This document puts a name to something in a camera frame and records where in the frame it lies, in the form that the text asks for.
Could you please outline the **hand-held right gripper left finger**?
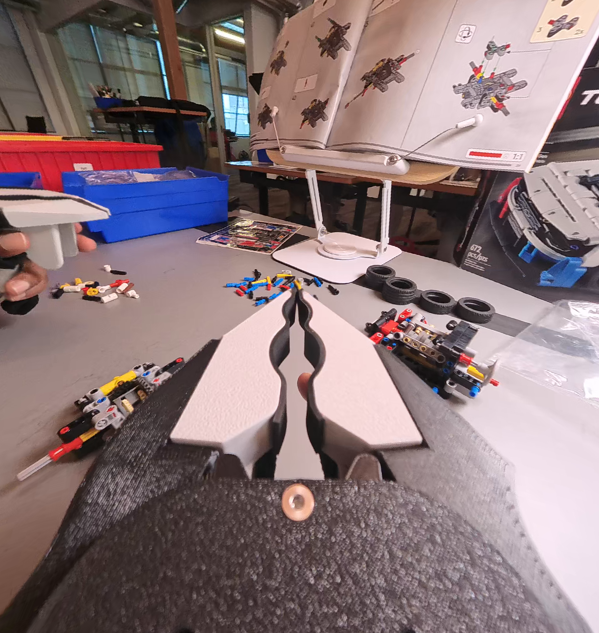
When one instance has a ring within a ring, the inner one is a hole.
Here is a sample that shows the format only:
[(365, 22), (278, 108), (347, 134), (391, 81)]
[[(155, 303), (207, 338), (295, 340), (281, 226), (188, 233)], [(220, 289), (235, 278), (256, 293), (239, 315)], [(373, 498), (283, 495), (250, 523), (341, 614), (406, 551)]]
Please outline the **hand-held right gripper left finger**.
[(170, 434), (176, 444), (237, 456), (253, 476), (273, 478), (287, 424), (286, 379), (297, 291), (283, 292), (219, 340)]

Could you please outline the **grey lego gearbox assembly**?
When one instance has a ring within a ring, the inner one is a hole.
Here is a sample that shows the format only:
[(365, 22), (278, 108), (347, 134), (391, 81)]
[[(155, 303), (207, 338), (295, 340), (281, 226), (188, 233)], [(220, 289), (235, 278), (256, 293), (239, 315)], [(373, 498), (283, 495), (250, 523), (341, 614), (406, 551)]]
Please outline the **grey lego gearbox assembly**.
[(23, 481), (68, 454), (82, 458), (96, 451), (184, 362), (177, 358), (164, 366), (143, 363), (87, 392), (74, 403), (80, 415), (58, 430), (59, 446), (18, 473), (17, 479)]

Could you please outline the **wooden post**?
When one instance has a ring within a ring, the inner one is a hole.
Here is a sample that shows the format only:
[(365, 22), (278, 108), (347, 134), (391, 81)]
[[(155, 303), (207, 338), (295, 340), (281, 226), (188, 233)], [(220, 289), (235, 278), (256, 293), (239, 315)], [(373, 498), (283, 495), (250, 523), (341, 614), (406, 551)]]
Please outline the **wooden post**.
[(172, 1), (152, 1), (153, 17), (172, 99), (186, 100), (187, 87), (179, 48), (176, 14)]

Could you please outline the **blue bin with lego pieces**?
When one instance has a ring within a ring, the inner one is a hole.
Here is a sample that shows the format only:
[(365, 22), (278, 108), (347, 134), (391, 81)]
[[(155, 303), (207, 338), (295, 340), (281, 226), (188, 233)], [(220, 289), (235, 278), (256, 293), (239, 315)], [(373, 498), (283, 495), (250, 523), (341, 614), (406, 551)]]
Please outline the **blue bin with lego pieces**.
[(43, 190), (39, 172), (0, 172), (0, 188)]

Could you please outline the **person's left hand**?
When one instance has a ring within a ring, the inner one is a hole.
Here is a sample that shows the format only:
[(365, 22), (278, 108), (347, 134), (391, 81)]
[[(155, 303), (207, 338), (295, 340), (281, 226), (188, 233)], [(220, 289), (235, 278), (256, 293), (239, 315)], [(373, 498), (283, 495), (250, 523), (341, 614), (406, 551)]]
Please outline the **person's left hand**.
[[(75, 224), (77, 234), (77, 247), (80, 252), (89, 253), (97, 248), (97, 243), (85, 235), (81, 224)], [(0, 234), (0, 257), (22, 255), (30, 248), (28, 236), (20, 232)], [(2, 291), (2, 299), (20, 301), (37, 296), (47, 287), (47, 271), (27, 261), (21, 272), (16, 273), (6, 284)]]

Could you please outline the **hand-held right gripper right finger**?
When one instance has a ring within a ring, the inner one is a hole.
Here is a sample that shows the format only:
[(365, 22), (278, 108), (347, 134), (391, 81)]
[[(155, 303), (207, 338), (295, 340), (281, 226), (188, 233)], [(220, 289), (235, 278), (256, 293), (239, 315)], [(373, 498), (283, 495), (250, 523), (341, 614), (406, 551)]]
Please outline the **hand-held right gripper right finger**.
[(344, 478), (361, 454), (423, 446), (377, 346), (308, 292), (298, 292), (307, 386), (306, 430), (326, 479)]

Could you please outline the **lego sticker sheet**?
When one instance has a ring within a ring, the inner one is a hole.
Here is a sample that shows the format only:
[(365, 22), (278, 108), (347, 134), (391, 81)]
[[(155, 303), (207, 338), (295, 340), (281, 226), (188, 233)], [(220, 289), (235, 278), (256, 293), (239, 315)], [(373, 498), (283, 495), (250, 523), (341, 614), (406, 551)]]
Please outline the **lego sticker sheet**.
[(298, 231), (298, 226), (238, 218), (198, 238), (196, 243), (271, 255)]

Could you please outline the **pile of coloured lego pins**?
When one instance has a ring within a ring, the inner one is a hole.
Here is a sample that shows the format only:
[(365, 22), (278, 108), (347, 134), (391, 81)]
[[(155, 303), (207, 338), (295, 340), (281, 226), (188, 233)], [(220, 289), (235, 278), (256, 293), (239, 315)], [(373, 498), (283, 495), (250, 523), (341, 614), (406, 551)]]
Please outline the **pile of coloured lego pins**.
[(254, 269), (250, 276), (245, 276), (240, 281), (227, 282), (224, 287), (231, 289), (235, 295), (250, 300), (255, 307), (264, 306), (292, 290), (324, 289), (333, 296), (340, 294), (338, 287), (319, 276), (308, 273), (296, 275), (290, 270), (264, 275)]

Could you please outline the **red plastic bin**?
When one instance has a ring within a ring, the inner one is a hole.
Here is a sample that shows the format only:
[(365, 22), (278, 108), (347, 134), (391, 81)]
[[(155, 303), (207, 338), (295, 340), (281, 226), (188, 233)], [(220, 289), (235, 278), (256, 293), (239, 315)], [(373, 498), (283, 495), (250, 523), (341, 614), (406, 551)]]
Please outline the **red plastic bin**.
[(158, 168), (163, 148), (114, 140), (0, 142), (0, 172), (39, 172), (43, 187), (62, 191), (63, 172)]

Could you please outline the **background wooden desk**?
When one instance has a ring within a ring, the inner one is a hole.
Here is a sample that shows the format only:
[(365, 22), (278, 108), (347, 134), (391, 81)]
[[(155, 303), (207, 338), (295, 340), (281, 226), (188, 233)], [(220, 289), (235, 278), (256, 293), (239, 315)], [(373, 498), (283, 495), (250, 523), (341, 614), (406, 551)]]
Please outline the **background wooden desk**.
[(106, 123), (127, 123), (135, 142), (145, 128), (151, 126), (155, 141), (165, 149), (181, 142), (203, 153), (207, 150), (207, 125), (211, 116), (208, 107), (188, 100), (140, 96), (136, 101), (122, 99), (121, 107), (93, 112), (104, 116)]

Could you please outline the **lego instruction booklet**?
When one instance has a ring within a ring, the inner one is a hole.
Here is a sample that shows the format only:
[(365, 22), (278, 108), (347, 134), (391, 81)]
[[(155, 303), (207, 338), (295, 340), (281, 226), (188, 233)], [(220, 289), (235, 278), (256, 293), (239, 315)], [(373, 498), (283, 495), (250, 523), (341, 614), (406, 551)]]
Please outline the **lego instruction booklet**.
[(252, 151), (528, 171), (599, 38), (599, 1), (315, 1), (273, 46)]

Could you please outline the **wooden edged side table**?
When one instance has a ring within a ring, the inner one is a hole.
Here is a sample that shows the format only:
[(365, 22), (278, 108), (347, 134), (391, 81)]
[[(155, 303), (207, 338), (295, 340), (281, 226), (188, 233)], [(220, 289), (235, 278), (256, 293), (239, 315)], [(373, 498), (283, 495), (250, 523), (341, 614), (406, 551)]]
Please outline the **wooden edged side table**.
[[(314, 226), (304, 170), (271, 163), (233, 162), (230, 195), (262, 215)], [(378, 180), (318, 172), (322, 212), (329, 230), (372, 237), (380, 223), (382, 187)], [(417, 244), (455, 240), (474, 206), (479, 178), (468, 180), (462, 170), (426, 186), (394, 184), (390, 211), (391, 237)]]

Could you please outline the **white book stand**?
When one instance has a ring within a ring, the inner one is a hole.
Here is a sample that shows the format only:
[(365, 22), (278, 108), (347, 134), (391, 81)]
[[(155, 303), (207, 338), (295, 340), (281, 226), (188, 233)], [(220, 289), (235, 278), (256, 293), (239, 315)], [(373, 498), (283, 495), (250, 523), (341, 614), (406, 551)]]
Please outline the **white book stand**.
[[(391, 192), (392, 182), (410, 170), (410, 163), (406, 159), (409, 152), (388, 153), (378, 151), (378, 146), (373, 151), (335, 151), (283, 145), (281, 142), (279, 148), (290, 164), (304, 169), (317, 236), (284, 249), (281, 256), (275, 255), (277, 261), (302, 272), (316, 274), (326, 281), (347, 284), (364, 274), (370, 264), (383, 265), (399, 255), (399, 249), (389, 245)], [(378, 241), (327, 230), (317, 179), (319, 168), (326, 168), (329, 172), (340, 170), (344, 174), (353, 170), (365, 171), (382, 179), (381, 231)]]

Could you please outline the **clear plastic bag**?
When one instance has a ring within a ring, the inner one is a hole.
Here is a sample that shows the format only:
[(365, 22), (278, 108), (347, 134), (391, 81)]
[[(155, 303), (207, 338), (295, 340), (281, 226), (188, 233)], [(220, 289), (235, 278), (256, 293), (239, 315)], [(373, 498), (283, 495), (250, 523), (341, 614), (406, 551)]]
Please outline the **clear plastic bag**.
[(599, 303), (557, 301), (494, 359), (510, 372), (599, 408)]
[(141, 171), (141, 170), (100, 170), (80, 171), (85, 183), (89, 186), (105, 186), (116, 184), (143, 184), (153, 182), (171, 182), (193, 180), (197, 175), (192, 170)]

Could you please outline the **blue plastic bin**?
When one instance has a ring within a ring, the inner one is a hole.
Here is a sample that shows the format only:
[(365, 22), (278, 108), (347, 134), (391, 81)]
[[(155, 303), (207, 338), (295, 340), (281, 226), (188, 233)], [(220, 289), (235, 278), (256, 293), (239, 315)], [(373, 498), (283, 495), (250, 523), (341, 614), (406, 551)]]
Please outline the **blue plastic bin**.
[(225, 197), (215, 201), (195, 201), (179, 206), (111, 214), (107, 220), (86, 222), (84, 226), (106, 243), (121, 242), (226, 221), (228, 202)]
[(187, 168), (194, 178), (148, 180), (150, 174), (165, 175), (175, 168), (137, 169), (142, 181), (131, 183), (88, 184), (89, 171), (63, 172), (64, 192), (106, 207), (115, 214), (154, 210), (200, 202), (226, 202), (229, 198), (229, 177), (221, 173)]

